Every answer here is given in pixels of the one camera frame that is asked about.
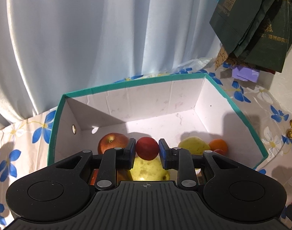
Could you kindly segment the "red apple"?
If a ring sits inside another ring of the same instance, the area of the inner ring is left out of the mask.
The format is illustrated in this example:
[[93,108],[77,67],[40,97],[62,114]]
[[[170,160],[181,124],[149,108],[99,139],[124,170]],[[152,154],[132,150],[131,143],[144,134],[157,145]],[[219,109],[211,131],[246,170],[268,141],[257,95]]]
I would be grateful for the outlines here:
[[98,143],[98,154],[103,154],[108,149],[115,147],[125,148],[129,142],[129,138],[121,133],[109,133],[101,138]]

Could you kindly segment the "yellow pear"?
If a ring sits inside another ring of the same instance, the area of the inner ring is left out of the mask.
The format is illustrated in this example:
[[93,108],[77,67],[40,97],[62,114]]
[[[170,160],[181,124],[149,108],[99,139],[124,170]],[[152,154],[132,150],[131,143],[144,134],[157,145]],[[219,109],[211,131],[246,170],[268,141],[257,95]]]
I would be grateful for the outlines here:
[[202,155],[204,151],[210,150],[210,146],[196,136],[185,138],[178,144],[178,147],[190,151],[193,155]]
[[136,157],[133,168],[130,169],[132,179],[134,181],[168,181],[170,173],[165,170],[159,158],[153,160],[143,160]]

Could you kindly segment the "cherry tomato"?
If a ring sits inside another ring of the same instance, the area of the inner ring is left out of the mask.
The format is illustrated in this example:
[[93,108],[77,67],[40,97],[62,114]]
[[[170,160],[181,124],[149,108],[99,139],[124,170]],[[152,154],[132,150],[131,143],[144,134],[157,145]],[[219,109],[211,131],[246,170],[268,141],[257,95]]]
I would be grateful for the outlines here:
[[225,156],[225,154],[226,154],[226,152],[224,150],[222,150],[222,149],[215,149],[214,152],[218,153],[220,155],[223,155],[223,156]]
[[142,137],[136,142],[136,154],[143,160],[153,160],[159,153],[159,145],[151,137]]

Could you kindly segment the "orange tangerine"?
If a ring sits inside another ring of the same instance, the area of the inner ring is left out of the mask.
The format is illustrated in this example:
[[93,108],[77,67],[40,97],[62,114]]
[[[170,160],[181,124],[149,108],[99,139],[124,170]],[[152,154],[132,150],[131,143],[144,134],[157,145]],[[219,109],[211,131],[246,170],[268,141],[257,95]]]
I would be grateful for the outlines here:
[[223,139],[214,139],[210,141],[208,145],[212,151],[216,149],[221,149],[221,150],[224,150],[226,154],[228,152],[228,145]]

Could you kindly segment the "large green-red apple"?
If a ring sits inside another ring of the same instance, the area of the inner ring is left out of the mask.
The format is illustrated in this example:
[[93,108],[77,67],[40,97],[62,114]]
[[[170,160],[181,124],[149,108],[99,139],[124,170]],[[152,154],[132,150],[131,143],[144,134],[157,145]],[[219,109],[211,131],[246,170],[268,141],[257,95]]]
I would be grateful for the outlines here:
[[[94,169],[89,181],[89,185],[95,185],[97,176],[99,173],[99,169]],[[103,175],[100,176],[100,180],[112,180],[116,182],[116,184],[119,184],[121,181],[132,181],[132,175],[129,170],[126,169],[121,169],[121,170],[116,170],[112,175],[110,175],[109,172],[104,172]]]

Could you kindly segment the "teal cardboard box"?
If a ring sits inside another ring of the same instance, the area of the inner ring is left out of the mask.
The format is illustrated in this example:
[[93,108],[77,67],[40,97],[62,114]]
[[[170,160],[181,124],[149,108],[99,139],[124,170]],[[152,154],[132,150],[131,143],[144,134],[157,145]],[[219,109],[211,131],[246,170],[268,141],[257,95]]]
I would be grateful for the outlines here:
[[268,152],[252,124],[208,75],[159,76],[64,94],[55,114],[48,165],[82,150],[96,153],[108,133],[164,139],[176,147],[197,136],[223,139],[227,156],[257,168]]

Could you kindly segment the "floral tablecloth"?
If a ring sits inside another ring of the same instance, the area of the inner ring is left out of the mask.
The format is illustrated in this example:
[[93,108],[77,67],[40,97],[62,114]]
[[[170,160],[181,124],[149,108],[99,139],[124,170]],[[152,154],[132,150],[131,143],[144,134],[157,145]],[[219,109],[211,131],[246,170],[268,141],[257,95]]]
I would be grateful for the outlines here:
[[[190,61],[170,70],[169,74],[206,73],[229,95],[252,123],[266,147],[269,157],[258,167],[267,176],[277,179],[286,189],[287,202],[292,202],[292,140],[287,137],[292,113],[269,85],[275,75],[261,72],[257,83],[235,80],[229,64],[215,68],[212,63]],[[0,130],[0,229],[13,221],[5,194],[19,177],[47,164],[54,108]]]

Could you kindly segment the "purple paper box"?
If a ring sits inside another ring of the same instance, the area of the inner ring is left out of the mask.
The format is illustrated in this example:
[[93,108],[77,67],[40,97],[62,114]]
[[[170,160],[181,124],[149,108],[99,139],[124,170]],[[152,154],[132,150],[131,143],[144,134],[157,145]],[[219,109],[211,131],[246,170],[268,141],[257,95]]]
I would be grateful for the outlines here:
[[252,69],[244,66],[234,66],[232,67],[232,77],[241,81],[251,81],[256,83],[259,78],[259,70]]

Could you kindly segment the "white curtain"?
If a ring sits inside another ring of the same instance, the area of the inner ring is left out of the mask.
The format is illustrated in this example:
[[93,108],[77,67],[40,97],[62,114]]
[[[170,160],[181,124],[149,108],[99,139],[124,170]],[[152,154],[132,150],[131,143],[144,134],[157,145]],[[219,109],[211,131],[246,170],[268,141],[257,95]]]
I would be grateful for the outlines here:
[[217,0],[0,0],[0,128],[62,94],[213,58]]

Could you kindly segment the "dark green hanging bags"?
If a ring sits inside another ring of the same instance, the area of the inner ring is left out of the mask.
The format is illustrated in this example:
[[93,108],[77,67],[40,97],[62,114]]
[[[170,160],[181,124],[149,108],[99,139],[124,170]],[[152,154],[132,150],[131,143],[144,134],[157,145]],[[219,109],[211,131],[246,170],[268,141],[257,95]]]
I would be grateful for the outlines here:
[[292,0],[219,0],[210,25],[223,63],[282,72],[292,46]]

